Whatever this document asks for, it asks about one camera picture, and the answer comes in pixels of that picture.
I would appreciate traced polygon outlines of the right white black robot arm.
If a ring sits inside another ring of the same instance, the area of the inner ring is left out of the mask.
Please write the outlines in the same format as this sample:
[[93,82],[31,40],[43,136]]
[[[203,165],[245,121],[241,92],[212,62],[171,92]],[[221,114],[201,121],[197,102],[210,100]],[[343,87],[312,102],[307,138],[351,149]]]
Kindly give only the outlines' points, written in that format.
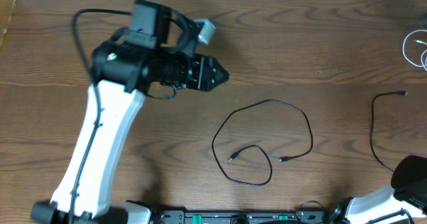
[[330,223],[413,223],[426,217],[426,158],[409,155],[391,182],[369,195],[349,197],[330,215]]

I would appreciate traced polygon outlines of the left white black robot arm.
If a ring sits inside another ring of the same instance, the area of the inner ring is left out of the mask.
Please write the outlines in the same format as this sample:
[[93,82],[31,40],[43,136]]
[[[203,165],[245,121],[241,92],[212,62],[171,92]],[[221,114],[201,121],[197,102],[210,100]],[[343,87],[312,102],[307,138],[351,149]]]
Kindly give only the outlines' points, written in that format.
[[149,86],[210,91],[228,72],[196,53],[215,33],[207,19],[192,20],[157,3],[136,0],[131,23],[98,46],[83,64],[90,78],[85,119],[70,164],[53,196],[31,210],[38,223],[152,223],[137,201],[115,207],[113,180],[130,127]]

